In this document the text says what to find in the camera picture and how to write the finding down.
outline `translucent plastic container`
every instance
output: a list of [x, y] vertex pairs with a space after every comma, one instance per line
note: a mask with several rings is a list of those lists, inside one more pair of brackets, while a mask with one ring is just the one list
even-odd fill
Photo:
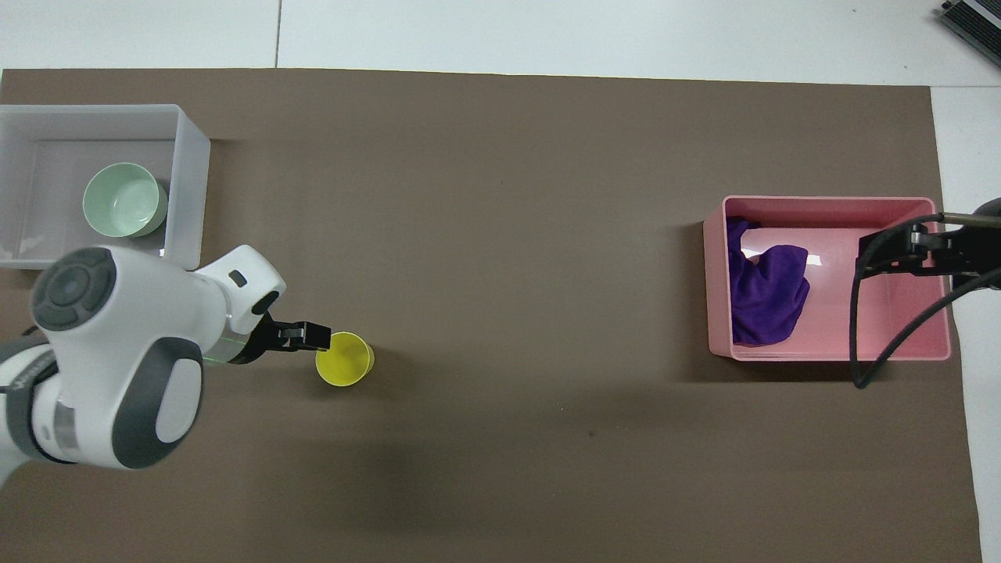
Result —
[[[924, 197], [787, 197], [731, 195], [703, 223], [706, 305], [713, 354], [745, 362], [847, 361], [848, 305], [859, 238], [916, 215], [935, 212]], [[761, 222], [741, 239], [745, 255], [776, 244], [809, 252], [810, 295], [792, 336], [769, 346], [733, 342], [726, 217]], [[945, 295], [942, 276], [882, 274], [862, 282], [859, 358], [875, 360], [893, 337]], [[901, 346], [891, 360], [945, 360], [951, 353], [945, 311]]]
[[[0, 105], [0, 266], [42, 269], [112, 244], [197, 267], [209, 148], [173, 104]], [[83, 216], [87, 182], [116, 162], [144, 166], [167, 190], [166, 220], [150, 234], [107, 237]]]

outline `white plastic bin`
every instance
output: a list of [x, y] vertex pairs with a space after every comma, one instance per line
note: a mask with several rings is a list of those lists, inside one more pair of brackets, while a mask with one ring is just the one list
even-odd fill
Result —
[[[112, 244], [197, 267], [209, 148], [173, 104], [0, 105], [0, 266], [42, 269]], [[87, 224], [84, 188], [115, 162], [145, 166], [167, 189], [166, 220], [152, 233], [111, 238]]]

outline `purple fabric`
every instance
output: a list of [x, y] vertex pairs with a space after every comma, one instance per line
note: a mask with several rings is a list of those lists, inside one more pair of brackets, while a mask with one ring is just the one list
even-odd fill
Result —
[[758, 226], [742, 217], [727, 218], [735, 344], [768, 345], [788, 339], [810, 293], [810, 283], [803, 276], [806, 248], [772, 246], [757, 256], [758, 263], [744, 256], [741, 236]]

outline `white table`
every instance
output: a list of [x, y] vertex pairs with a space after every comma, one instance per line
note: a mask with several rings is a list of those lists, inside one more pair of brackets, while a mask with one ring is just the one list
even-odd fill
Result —
[[[4, 0], [0, 69], [325, 67], [932, 86], [946, 208], [1001, 195], [1001, 69], [937, 1]], [[957, 302], [984, 561], [1001, 562], [1001, 296]]]

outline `cup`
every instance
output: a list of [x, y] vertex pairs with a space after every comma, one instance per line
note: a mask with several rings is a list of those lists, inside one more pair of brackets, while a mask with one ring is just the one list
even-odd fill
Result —
[[106, 166], [83, 192], [83, 216], [105, 236], [143, 236], [167, 216], [167, 194], [146, 168], [132, 162]]
[[375, 354], [361, 337], [353, 333], [330, 335], [330, 349], [316, 353], [316, 373], [337, 387], [354, 385], [375, 364]]

